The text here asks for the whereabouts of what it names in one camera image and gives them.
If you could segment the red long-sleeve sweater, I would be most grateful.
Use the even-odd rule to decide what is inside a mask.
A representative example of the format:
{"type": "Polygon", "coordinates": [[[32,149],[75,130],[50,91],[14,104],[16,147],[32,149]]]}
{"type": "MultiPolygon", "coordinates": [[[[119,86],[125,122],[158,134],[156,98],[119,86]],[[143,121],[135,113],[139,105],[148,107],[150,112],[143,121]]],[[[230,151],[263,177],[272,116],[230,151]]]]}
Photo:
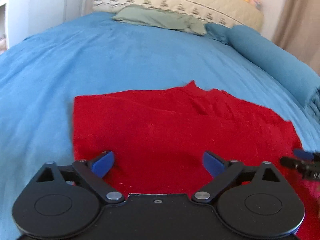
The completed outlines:
{"type": "Polygon", "coordinates": [[[279,164],[301,147],[293,123],[271,109],[193,82],[74,99],[75,159],[112,151],[114,166],[104,181],[122,194],[193,194],[211,180],[202,165],[206,151],[246,165],[270,161],[305,205],[298,237],[319,239],[318,184],[279,164]]]}

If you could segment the folded blue duvet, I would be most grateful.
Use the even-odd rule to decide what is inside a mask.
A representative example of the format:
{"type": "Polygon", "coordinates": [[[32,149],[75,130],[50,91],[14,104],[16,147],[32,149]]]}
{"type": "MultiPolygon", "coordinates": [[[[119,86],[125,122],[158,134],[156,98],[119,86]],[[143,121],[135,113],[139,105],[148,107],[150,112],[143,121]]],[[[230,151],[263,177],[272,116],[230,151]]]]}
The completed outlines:
{"type": "Polygon", "coordinates": [[[267,72],[292,94],[306,113],[319,121],[319,75],[307,64],[246,25],[227,28],[205,24],[207,34],[232,46],[243,57],[267,72]]]}

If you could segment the beige curtain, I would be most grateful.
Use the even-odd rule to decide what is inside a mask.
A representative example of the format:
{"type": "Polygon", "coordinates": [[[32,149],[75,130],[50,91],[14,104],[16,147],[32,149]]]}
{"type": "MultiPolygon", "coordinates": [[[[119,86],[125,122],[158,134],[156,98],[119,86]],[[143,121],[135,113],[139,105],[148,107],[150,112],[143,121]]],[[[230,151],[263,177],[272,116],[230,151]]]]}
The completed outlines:
{"type": "Polygon", "coordinates": [[[272,42],[319,74],[319,0],[285,0],[272,42]]]}

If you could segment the blue bed sheet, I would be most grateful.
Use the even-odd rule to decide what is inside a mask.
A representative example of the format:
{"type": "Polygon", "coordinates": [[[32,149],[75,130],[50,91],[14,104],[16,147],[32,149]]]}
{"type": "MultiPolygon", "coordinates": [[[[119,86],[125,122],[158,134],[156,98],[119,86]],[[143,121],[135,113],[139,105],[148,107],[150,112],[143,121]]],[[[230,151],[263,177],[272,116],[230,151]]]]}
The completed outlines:
{"type": "Polygon", "coordinates": [[[293,122],[308,151],[319,124],[273,76],[211,37],[129,25],[94,12],[26,38],[1,55],[1,239],[19,236],[11,208],[45,161],[72,161],[78,95],[167,89],[195,81],[293,122]]]}

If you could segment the white wardrobe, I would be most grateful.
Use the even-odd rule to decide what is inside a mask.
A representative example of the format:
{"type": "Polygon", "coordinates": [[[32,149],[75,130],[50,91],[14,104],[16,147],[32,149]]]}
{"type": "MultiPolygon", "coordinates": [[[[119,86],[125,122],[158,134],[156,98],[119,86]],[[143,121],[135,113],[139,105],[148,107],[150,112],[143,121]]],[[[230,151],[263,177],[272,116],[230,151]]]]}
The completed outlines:
{"type": "Polygon", "coordinates": [[[90,10],[91,0],[30,0],[28,37],[79,18],[90,10]]]}

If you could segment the green pillow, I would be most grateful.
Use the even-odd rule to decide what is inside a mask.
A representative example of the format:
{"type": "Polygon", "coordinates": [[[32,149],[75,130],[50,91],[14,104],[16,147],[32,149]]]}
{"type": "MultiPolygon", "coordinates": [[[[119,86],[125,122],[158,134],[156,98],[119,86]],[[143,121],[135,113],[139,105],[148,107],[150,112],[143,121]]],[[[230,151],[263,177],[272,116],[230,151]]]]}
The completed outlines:
{"type": "Polygon", "coordinates": [[[205,23],[193,16],[149,9],[138,5],[124,7],[112,19],[121,23],[182,31],[199,36],[204,36],[207,33],[205,23]]]}

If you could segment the white shelf unit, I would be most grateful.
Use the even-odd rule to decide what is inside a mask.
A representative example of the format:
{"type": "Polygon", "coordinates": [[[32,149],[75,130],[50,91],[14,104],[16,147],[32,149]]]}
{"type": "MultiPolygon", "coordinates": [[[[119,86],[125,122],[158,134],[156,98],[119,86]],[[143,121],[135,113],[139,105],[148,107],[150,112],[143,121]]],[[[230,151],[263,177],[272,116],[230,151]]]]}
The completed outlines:
{"type": "Polygon", "coordinates": [[[30,0],[1,0],[1,53],[29,35],[30,0]]]}

